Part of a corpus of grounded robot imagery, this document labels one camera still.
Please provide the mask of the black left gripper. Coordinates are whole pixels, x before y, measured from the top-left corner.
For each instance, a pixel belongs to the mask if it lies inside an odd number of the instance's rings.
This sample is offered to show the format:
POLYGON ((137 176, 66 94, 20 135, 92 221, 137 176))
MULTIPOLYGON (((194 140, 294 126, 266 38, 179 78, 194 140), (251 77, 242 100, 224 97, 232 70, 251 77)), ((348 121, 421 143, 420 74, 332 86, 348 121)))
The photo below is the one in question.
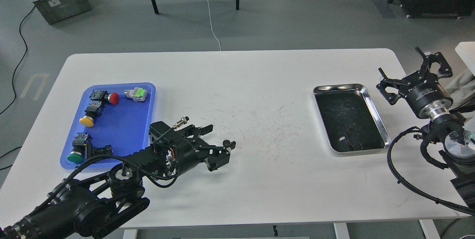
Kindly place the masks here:
POLYGON ((209 145, 200 139, 200 136, 213 131, 213 125, 196 127, 188 125, 180 130, 180 136, 167 136, 168 144, 175 146, 174 153, 179 165, 179 175, 195 168, 200 163, 205 163, 209 171, 215 171, 229 163, 230 153, 236 147, 236 141, 231 141, 229 148, 223 146, 209 145), (205 156, 200 156, 197 151, 203 147, 205 156))

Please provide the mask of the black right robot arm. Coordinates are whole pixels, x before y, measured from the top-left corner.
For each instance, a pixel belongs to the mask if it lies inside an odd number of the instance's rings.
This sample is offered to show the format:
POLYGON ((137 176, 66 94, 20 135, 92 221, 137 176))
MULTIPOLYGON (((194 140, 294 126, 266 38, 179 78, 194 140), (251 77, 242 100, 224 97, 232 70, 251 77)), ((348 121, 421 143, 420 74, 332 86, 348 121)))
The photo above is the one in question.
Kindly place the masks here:
POLYGON ((464 128, 465 117, 459 110, 451 110, 453 99, 439 83, 442 78, 453 75, 443 54, 426 54, 418 47, 415 49, 423 58, 419 70, 402 79, 392 79, 379 68, 381 80, 376 87, 389 104, 394 105, 397 100, 403 99, 417 118, 428 119, 429 123, 421 128, 413 126, 402 131, 390 144, 387 164, 397 183, 436 204, 473 216, 474 132, 464 128), (421 155, 429 164, 440 169, 449 168, 454 173, 451 184, 464 205, 427 194, 397 171, 392 161, 392 149, 399 139, 408 134, 414 134, 414 138, 421 141, 421 155))

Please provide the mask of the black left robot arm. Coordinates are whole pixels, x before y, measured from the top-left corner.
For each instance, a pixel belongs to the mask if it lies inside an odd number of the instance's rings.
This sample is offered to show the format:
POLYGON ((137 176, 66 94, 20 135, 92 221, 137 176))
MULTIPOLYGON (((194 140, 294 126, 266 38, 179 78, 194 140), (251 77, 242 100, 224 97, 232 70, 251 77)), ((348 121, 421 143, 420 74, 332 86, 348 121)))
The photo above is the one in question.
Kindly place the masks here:
POLYGON ((120 157, 95 155, 65 178, 47 199, 14 225, 1 229, 2 239, 65 239, 73 233, 102 239, 143 212, 143 178, 159 188, 171 187, 180 175, 205 163, 209 171, 229 163, 235 141, 210 145, 201 137, 212 125, 150 124, 149 146, 120 157))

